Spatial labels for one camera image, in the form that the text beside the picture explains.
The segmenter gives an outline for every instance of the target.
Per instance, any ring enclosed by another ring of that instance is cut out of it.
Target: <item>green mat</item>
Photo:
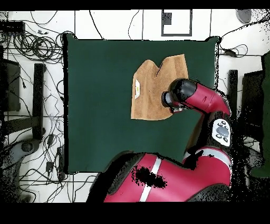
[[[215,45],[208,41],[68,41],[68,172],[103,172],[126,150],[158,152],[182,161],[200,114],[188,110],[161,121],[133,120],[132,78],[147,59],[185,54],[190,79],[214,87]]]

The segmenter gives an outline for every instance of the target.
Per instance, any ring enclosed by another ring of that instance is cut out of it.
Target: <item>white floor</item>
[[[141,40],[205,40],[209,35],[213,36],[223,36],[225,33],[234,30],[243,24],[237,19],[235,10],[193,10],[192,13],[192,36],[191,37],[163,37],[160,35],[161,32],[161,10],[139,10],[137,15],[134,17],[132,24],[130,22],[132,17],[138,10],[122,10],[122,11],[92,11],[92,16],[94,18],[95,24],[105,39],[131,39]],[[46,23],[53,15],[55,11],[34,11],[32,12],[33,17],[37,23]],[[253,10],[253,21],[261,19],[259,10]],[[30,12],[9,12],[9,20],[28,20],[33,21]],[[37,34],[38,30],[42,33],[48,32],[46,36],[55,39],[57,32],[72,31],[78,37],[78,39],[99,39],[100,36],[97,33],[93,22],[91,20],[89,11],[58,11],[55,17],[46,25],[42,25],[43,28],[52,30],[48,31],[38,27],[35,23],[26,21],[26,30]],[[251,55],[263,55],[270,50],[269,43],[269,31],[267,26],[264,24],[256,24],[242,30],[235,31],[226,35],[221,45],[223,48],[233,48],[237,45],[245,44],[248,46],[247,56],[242,58],[231,58],[229,56],[221,55],[219,57],[219,77],[224,79],[227,84],[227,75],[230,69],[238,70],[238,90],[242,89],[242,78],[245,73],[257,71],[262,69],[261,58],[259,56]],[[240,54],[245,54],[245,49],[242,47],[238,48]],[[5,54],[5,58],[12,61],[18,61],[21,65],[21,76],[23,79],[33,81],[33,71],[34,71],[34,61],[30,61],[23,56],[17,55],[15,49],[10,49],[8,54]],[[56,119],[59,116],[57,123],[59,124],[59,129],[63,130],[63,103],[59,98],[56,91],[55,84],[63,79],[62,65],[58,64],[47,64],[48,72],[45,76],[45,84],[48,86],[44,87],[44,97],[50,96],[45,102],[44,110],[44,127],[47,130],[47,134],[51,129],[51,126],[55,126]],[[32,112],[32,100],[33,100],[33,86],[29,82],[25,81],[26,89],[22,88],[20,97],[25,101],[30,112]],[[219,80],[218,88],[224,93],[226,93],[226,87],[224,83]],[[63,83],[59,85],[59,91],[63,92]],[[242,92],[238,93],[238,106],[240,106]],[[28,116],[28,112],[24,103],[21,101],[21,110],[19,112],[10,112],[6,114],[5,119],[17,119],[23,116]],[[8,142],[12,142],[18,134],[13,133],[8,137]],[[19,136],[18,140],[31,137],[32,131],[23,133]],[[58,130],[55,129],[54,134],[60,134]],[[64,144],[64,137],[60,137],[60,141],[50,149],[51,157],[55,155],[56,148]],[[42,147],[38,151],[24,159],[24,163],[38,158],[43,154]],[[44,156],[30,161],[26,164],[22,164],[20,175],[25,175],[25,173],[31,169],[39,168],[39,171],[43,174],[45,172],[46,160],[44,161]],[[89,188],[91,182],[94,180],[96,173],[78,173],[74,176],[70,175],[67,182],[63,183],[64,187],[55,198],[53,194],[49,202],[70,202],[75,193],[75,190],[79,189],[83,184],[85,184],[81,189],[76,191],[75,202],[84,202],[87,199]],[[55,171],[53,172],[52,180],[57,180]],[[44,185],[46,179],[42,177],[37,172],[33,173],[31,176],[24,177],[21,181],[22,188],[27,188],[27,190],[32,191],[36,194],[35,202],[45,202],[48,197],[55,192],[55,190],[61,185],[51,183],[49,185]]]

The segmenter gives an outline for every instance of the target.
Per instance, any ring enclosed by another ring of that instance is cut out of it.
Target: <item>control panel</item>
[[[223,119],[214,121],[212,137],[222,145],[230,146],[230,126],[229,123]]]

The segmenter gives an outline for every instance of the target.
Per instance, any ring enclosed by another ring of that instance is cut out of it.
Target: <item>brown cloth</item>
[[[146,60],[133,76],[131,119],[163,120],[172,114],[161,95],[177,78],[188,78],[185,55],[167,57],[160,68]]]

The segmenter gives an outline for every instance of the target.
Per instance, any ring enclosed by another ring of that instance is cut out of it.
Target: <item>small label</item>
[[[140,96],[140,83],[138,80],[135,82],[135,99]]]

